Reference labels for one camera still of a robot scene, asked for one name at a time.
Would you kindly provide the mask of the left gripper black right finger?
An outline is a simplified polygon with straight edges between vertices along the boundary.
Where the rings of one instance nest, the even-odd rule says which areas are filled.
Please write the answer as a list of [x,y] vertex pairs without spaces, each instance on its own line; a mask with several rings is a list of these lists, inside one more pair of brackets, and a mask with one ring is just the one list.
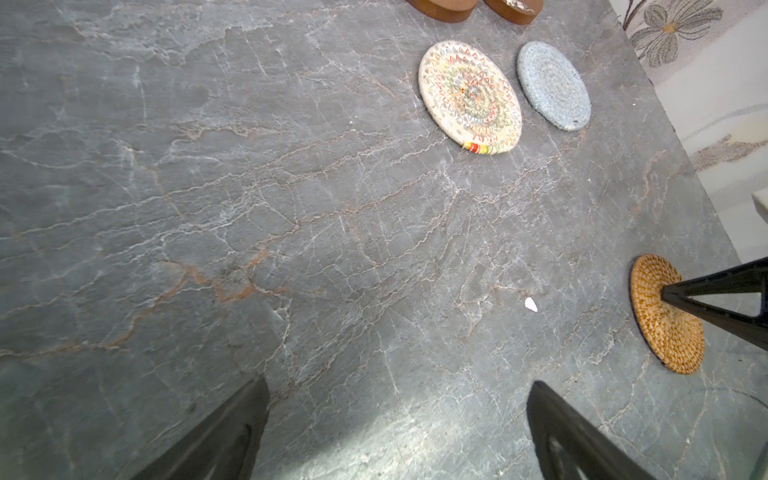
[[651,477],[545,382],[532,384],[526,413],[544,478]]

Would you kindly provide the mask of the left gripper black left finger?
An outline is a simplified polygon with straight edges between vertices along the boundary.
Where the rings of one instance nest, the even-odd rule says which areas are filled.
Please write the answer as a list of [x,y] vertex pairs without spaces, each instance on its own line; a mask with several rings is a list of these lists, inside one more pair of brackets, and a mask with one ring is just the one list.
[[269,417],[263,376],[247,382],[136,479],[249,479]]

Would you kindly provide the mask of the rattan wicker round coaster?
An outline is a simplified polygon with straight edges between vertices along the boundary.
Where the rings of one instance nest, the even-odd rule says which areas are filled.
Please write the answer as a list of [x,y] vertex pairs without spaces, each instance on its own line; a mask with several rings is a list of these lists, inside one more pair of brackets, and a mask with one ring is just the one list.
[[630,299],[636,322],[652,352],[664,366],[690,375],[705,353],[702,321],[661,298],[662,288],[682,282],[678,270],[655,254],[638,257],[630,273]]

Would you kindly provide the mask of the blue grey woven coaster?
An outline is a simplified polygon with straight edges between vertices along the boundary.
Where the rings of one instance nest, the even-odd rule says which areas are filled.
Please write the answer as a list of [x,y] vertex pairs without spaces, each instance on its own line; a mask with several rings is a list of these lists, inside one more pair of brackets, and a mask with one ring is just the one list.
[[517,58],[520,84],[532,107],[563,131],[579,131],[591,117],[591,100],[581,75],[554,46],[530,41]]

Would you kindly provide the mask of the woven multicolour round coaster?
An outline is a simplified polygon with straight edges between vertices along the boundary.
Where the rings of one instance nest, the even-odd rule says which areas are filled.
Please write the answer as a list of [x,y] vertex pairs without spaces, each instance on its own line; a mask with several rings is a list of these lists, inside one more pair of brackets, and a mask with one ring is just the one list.
[[517,146],[522,113],[515,91],[477,48],[456,40],[434,44],[420,61],[418,86],[433,120],[462,148],[493,155]]

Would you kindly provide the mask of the dark brown glossy coaster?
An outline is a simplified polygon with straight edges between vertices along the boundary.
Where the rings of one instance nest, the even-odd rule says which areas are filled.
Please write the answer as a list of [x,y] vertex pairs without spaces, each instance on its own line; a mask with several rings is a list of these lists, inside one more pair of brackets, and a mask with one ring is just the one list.
[[518,25],[528,25],[543,9],[543,0],[485,0],[499,16]]

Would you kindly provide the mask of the brown cork round coaster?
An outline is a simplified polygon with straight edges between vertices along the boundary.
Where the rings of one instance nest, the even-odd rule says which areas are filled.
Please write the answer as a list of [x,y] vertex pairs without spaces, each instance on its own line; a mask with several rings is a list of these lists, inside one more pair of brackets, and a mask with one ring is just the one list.
[[426,16],[445,23],[465,21],[478,4],[478,0],[407,0]]

